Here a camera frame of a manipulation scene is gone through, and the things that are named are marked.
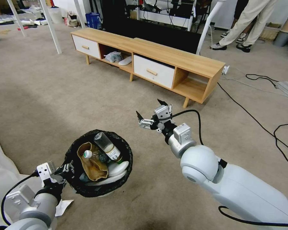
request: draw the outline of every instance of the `wooden tabletop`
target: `wooden tabletop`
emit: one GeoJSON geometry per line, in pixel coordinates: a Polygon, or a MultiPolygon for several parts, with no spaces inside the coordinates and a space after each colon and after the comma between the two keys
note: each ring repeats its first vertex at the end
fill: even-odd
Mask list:
{"type": "Polygon", "coordinates": [[[140,54],[181,69],[212,78],[225,63],[207,57],[188,53],[154,42],[134,38],[119,44],[122,50],[133,50],[134,54],[140,54]]]}
{"type": "Polygon", "coordinates": [[[97,30],[93,28],[85,28],[80,29],[74,32],[71,32],[72,35],[76,35],[78,37],[86,38],[104,45],[108,45],[111,47],[119,48],[119,44],[128,42],[132,40],[132,38],[124,37],[117,34],[112,34],[106,31],[97,30]]]}

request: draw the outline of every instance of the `white paper scrap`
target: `white paper scrap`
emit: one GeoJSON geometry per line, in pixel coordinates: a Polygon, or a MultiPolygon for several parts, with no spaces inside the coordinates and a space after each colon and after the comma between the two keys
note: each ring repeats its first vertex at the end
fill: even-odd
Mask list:
{"type": "Polygon", "coordinates": [[[74,200],[61,200],[60,203],[56,207],[55,216],[62,216],[65,212],[66,208],[73,202],[74,200]]]}

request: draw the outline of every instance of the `brown paper bag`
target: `brown paper bag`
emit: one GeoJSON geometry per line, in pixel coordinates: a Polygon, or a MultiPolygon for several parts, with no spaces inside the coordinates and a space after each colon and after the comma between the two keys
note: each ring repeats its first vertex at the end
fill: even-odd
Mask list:
{"type": "Polygon", "coordinates": [[[101,163],[99,160],[96,159],[85,158],[83,154],[86,150],[94,152],[98,150],[98,147],[92,145],[90,142],[87,142],[82,144],[77,151],[77,155],[81,160],[83,169],[88,178],[92,181],[97,181],[100,178],[107,178],[108,176],[107,165],[105,163],[101,163]]]}

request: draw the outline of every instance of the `beige pants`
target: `beige pants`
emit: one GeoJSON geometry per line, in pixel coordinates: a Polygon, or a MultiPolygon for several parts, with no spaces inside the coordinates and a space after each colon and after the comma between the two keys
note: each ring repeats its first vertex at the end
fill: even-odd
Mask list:
{"type": "Polygon", "coordinates": [[[263,31],[267,20],[271,16],[276,1],[277,0],[249,0],[249,3],[242,11],[239,20],[230,30],[229,34],[219,41],[220,45],[225,46],[232,43],[253,21],[253,19],[258,14],[260,14],[249,36],[243,43],[244,46],[254,44],[255,41],[259,38],[261,32],[263,31]]]}

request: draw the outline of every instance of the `drawer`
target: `drawer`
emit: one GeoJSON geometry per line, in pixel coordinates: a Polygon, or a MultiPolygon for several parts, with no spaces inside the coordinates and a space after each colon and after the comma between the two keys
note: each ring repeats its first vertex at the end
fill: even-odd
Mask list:
{"type": "Polygon", "coordinates": [[[134,73],[148,78],[167,88],[172,88],[174,68],[156,63],[146,58],[133,56],[134,73]]]}
{"type": "Polygon", "coordinates": [[[99,54],[97,42],[87,40],[85,38],[81,38],[81,37],[74,36],[74,35],[72,35],[72,36],[73,36],[76,50],[100,59],[100,54],[99,54]]]}

